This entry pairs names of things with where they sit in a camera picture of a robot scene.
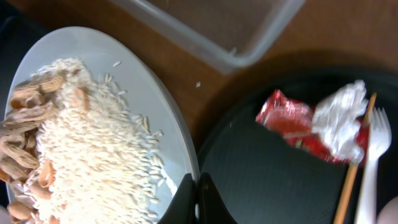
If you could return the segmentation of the rice and pasta leftovers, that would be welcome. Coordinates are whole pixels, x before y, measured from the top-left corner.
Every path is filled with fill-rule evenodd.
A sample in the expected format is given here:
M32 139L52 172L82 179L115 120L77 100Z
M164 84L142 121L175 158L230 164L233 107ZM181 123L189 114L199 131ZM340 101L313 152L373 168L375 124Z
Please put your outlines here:
M58 59L11 91L1 179L14 223L157 223L162 131L130 112L112 77Z

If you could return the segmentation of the white napkin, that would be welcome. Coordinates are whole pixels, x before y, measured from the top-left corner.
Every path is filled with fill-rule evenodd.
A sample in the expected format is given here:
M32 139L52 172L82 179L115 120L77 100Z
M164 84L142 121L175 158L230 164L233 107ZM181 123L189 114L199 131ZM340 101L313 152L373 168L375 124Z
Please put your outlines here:
M356 142L361 123L358 117L365 114L368 100L362 80L356 80L341 87L315 108L312 118L312 133L317 134L339 161L359 163L364 156L363 149Z

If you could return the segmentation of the grey plate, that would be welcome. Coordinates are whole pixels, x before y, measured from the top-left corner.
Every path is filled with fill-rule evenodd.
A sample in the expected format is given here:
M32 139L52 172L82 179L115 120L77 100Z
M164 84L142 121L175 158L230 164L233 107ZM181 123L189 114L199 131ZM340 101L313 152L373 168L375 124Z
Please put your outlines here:
M20 62L7 99L6 113L11 91L28 80L41 66L58 58L78 58L84 61L95 80L102 80L106 73L113 76L120 89L127 93L124 99L130 108L149 118L150 128L161 130L160 155L165 163L163 175L166 182L160 186L158 205L152 209L161 217L168 209L186 174L197 181L199 168L195 148L183 116L160 79L127 47L111 36L86 27L57 29L41 37Z

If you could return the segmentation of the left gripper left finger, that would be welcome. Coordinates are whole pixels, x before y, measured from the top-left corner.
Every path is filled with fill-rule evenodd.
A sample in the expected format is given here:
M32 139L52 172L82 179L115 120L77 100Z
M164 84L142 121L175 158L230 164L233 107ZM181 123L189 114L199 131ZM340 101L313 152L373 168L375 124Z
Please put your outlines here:
M191 174L184 175L176 194L158 224L195 224L197 187Z

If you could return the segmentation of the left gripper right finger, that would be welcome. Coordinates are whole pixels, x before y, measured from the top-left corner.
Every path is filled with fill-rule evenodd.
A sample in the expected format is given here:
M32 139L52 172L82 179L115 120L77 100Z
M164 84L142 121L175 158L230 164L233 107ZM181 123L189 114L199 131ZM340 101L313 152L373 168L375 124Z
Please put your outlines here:
M198 184L199 224L237 224L226 208L209 173Z

